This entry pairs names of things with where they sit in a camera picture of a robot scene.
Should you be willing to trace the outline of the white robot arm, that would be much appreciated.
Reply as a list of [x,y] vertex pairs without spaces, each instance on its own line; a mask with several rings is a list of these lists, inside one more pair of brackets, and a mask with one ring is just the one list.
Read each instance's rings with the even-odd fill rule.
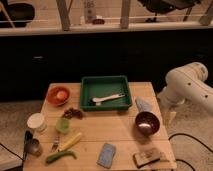
[[176,116],[173,108],[183,104],[185,100],[190,100],[213,114],[213,88],[205,84],[207,78],[208,69],[200,62],[174,68],[166,74],[166,86],[157,95],[165,126]]

